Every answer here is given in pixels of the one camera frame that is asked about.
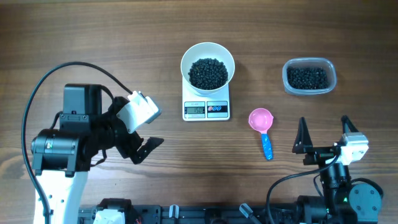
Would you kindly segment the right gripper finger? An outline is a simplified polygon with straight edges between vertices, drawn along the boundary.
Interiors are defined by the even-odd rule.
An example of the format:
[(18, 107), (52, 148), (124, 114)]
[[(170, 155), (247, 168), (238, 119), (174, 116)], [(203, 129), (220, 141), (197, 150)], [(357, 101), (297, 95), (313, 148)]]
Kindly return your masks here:
[(299, 119), (297, 135), (292, 152), (295, 154), (306, 154), (313, 149), (312, 140), (304, 117)]
[(346, 134), (346, 133), (357, 133), (358, 132), (358, 129), (351, 122), (351, 120), (348, 118), (347, 115), (343, 115), (341, 117), (341, 122), (342, 122), (343, 134)]

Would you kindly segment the pink scoop blue handle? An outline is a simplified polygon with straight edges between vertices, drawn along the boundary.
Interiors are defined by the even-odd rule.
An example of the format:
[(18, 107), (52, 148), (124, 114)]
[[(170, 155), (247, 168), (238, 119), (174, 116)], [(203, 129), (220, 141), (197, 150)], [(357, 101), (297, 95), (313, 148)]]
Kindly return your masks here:
[(273, 119), (271, 112), (265, 108), (253, 110), (248, 118), (250, 127), (261, 134), (262, 149), (268, 161), (273, 159), (272, 143), (267, 133), (273, 124)]

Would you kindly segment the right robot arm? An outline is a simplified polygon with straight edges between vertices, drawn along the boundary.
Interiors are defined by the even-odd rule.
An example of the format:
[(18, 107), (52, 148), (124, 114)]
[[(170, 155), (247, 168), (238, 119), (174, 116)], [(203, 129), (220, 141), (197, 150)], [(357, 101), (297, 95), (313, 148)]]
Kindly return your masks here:
[(300, 118), (293, 153), (304, 154), (305, 166), (316, 165), (322, 196), (301, 195), (296, 201), (300, 223), (377, 223), (384, 196), (377, 183), (352, 179), (348, 166), (360, 161), (369, 149), (367, 137), (347, 116), (341, 118), (343, 134), (332, 146), (315, 147), (304, 118)]

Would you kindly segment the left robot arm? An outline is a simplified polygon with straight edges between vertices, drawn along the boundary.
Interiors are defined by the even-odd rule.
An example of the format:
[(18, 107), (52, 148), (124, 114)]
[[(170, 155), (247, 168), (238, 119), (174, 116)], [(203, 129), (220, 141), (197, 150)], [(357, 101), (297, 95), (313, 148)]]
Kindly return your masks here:
[(43, 190), (36, 196), (35, 223), (48, 206), (50, 223), (77, 223), (81, 196), (88, 179), (91, 160), (99, 152), (115, 147), (122, 158), (140, 164), (162, 138), (141, 138), (136, 130), (160, 114), (154, 101), (140, 91), (127, 97), (112, 97), (107, 112), (102, 111), (103, 85), (67, 84), (63, 110), (55, 121), (59, 129), (43, 129), (32, 140), (32, 168)]

